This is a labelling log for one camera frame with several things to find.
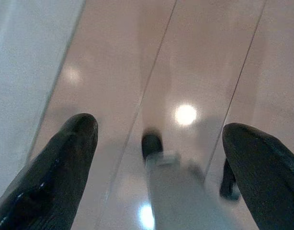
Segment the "shiny floor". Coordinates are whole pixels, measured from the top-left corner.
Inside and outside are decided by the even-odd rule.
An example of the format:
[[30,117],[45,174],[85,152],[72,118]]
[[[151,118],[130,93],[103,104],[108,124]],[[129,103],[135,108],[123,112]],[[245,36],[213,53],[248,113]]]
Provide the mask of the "shiny floor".
[[240,229],[257,229],[243,200],[218,195],[221,129],[245,123],[294,153],[294,0],[87,0],[33,156],[80,112],[100,129],[73,230],[153,229],[147,127],[200,165],[206,191]]

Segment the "floor tile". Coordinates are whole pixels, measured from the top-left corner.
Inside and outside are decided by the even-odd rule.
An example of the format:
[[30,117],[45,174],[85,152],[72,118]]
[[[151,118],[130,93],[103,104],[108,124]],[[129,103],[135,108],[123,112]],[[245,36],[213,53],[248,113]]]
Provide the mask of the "floor tile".
[[72,115],[99,123],[99,141],[72,229],[94,229],[120,163],[173,0],[87,0],[33,150]]
[[[226,123],[254,126],[280,139],[294,153],[294,1],[267,1]],[[258,229],[243,200],[218,198],[225,154],[221,137],[205,186],[243,229]]]
[[[262,6],[263,1],[178,1],[96,229],[152,229],[139,215],[148,205],[140,147],[145,128],[159,129],[164,149],[177,150],[184,163],[206,169]],[[196,119],[186,126],[193,109]]]

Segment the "person's foot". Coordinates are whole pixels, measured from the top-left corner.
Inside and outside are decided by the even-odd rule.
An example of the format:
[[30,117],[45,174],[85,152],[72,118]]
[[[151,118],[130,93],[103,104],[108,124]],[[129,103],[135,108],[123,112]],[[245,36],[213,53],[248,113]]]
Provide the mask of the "person's foot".
[[163,151],[162,138],[158,131],[145,131],[142,138],[143,159],[146,161],[147,156]]

